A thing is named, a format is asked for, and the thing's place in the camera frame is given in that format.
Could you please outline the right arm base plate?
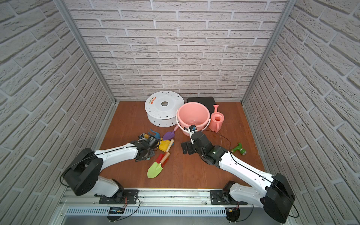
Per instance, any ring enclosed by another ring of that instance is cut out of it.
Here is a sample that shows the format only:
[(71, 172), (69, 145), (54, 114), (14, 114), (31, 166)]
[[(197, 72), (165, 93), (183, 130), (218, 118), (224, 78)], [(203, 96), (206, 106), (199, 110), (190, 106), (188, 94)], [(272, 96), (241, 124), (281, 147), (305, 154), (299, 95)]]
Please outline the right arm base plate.
[(247, 202), (237, 202), (228, 193), (222, 190), (210, 190), (210, 200), (212, 205), (248, 205)]

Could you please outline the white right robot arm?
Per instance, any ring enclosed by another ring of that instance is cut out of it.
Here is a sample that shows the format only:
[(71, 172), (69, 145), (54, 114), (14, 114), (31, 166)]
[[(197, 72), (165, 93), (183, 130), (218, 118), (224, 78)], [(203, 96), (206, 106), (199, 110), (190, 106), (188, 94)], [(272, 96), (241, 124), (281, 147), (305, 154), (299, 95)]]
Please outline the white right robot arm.
[(249, 186), (229, 182), (226, 192), (236, 202), (245, 202), (261, 207), (275, 221), (284, 224), (295, 209), (295, 194), (287, 178), (278, 173), (263, 172), (234, 156), (231, 151), (213, 145), (201, 131), (186, 131), (192, 149), (202, 161), (227, 171), (246, 182)]

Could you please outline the pink plastic bucket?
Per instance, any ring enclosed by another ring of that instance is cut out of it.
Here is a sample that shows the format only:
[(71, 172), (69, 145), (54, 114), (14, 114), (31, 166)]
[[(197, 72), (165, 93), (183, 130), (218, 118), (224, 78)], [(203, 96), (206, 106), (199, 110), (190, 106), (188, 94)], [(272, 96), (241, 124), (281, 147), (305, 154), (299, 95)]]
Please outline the pink plastic bucket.
[(176, 122), (179, 129), (190, 136), (188, 128), (195, 125), (198, 131), (205, 130), (210, 124), (210, 112), (206, 106), (197, 102), (182, 105), (176, 112)]

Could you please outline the yellow toy shovel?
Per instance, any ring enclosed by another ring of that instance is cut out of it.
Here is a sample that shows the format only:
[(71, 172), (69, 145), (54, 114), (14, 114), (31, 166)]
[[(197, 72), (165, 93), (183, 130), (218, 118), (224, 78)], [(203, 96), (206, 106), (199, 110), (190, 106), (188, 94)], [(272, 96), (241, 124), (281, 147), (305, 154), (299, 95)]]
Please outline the yellow toy shovel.
[(173, 146), (174, 140), (162, 140), (160, 141), (160, 145), (158, 146), (158, 149), (163, 152), (169, 152), (170, 148)]

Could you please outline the pink watering can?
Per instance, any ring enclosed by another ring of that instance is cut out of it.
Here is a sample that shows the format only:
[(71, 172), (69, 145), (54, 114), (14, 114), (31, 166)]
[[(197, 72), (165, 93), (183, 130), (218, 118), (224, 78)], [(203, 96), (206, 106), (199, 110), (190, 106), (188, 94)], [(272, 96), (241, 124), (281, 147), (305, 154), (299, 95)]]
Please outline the pink watering can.
[(209, 129), (218, 133), (221, 130), (222, 124), (225, 120), (225, 116), (218, 111), (219, 105), (213, 105), (214, 112), (211, 114), (211, 121), (209, 124)]

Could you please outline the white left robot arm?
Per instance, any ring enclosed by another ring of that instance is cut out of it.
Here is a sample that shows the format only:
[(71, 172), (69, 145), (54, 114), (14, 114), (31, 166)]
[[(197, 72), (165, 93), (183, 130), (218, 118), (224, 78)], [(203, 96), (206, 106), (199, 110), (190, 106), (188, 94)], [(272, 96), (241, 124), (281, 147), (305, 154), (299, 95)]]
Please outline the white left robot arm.
[(60, 181), (65, 181), (65, 185), (70, 187), (77, 196), (92, 192), (110, 199), (123, 198), (122, 185), (114, 179), (100, 176), (100, 173), (123, 161), (148, 160), (155, 155), (155, 150), (159, 145), (159, 139), (149, 136), (107, 150), (93, 151), (85, 148), (67, 166)]

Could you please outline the green toy spade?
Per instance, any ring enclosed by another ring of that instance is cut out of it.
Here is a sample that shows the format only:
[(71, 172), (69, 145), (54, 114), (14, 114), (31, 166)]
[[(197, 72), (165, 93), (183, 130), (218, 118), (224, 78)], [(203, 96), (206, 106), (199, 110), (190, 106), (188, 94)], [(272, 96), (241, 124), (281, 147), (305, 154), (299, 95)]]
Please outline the green toy spade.
[(153, 179), (153, 178), (157, 177), (161, 173), (162, 170), (163, 170), (163, 167), (160, 164), (154, 162), (148, 169), (147, 177), (150, 179)]

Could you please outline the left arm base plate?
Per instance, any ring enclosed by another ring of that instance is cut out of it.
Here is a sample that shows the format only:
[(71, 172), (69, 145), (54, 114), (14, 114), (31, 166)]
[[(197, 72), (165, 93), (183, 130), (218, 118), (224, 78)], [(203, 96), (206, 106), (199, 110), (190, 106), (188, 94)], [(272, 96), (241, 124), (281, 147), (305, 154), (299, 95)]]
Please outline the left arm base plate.
[(118, 191), (114, 197), (100, 196), (99, 204), (130, 204), (135, 205), (138, 203), (137, 197), (139, 194), (138, 189), (125, 189)]

